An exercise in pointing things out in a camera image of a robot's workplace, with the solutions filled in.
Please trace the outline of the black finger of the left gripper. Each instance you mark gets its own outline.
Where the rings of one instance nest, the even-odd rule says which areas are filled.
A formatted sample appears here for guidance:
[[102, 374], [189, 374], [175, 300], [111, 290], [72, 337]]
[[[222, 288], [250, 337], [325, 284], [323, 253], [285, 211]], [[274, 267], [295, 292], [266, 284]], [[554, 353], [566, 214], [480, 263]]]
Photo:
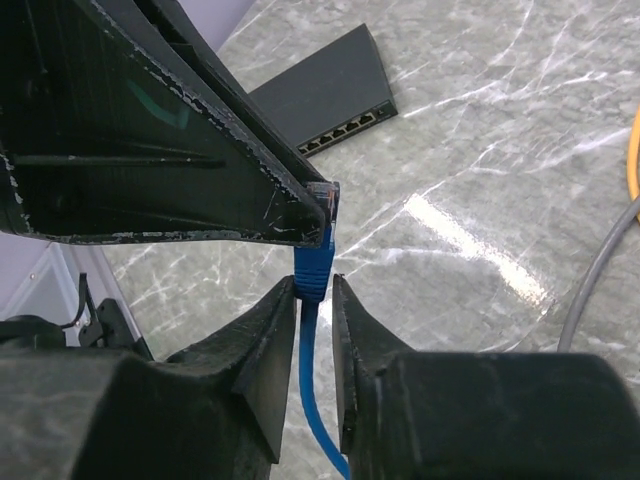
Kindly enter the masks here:
[[3, 232], [316, 246], [323, 181], [180, 3], [2, 3]]

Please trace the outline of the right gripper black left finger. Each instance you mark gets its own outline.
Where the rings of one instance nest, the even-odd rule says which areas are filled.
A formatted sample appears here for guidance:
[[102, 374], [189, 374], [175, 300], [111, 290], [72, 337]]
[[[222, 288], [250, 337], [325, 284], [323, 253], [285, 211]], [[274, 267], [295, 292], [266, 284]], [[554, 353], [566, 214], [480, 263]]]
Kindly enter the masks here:
[[5, 479], [265, 479], [280, 458], [294, 343], [291, 277], [162, 362], [1, 324]]

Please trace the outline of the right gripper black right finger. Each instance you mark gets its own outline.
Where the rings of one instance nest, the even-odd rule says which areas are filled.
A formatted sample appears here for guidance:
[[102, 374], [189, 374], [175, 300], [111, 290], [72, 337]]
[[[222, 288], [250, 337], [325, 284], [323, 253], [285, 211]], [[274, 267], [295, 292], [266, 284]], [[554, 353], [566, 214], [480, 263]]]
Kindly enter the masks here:
[[418, 351], [332, 289], [340, 449], [354, 479], [635, 479], [639, 415], [591, 354]]

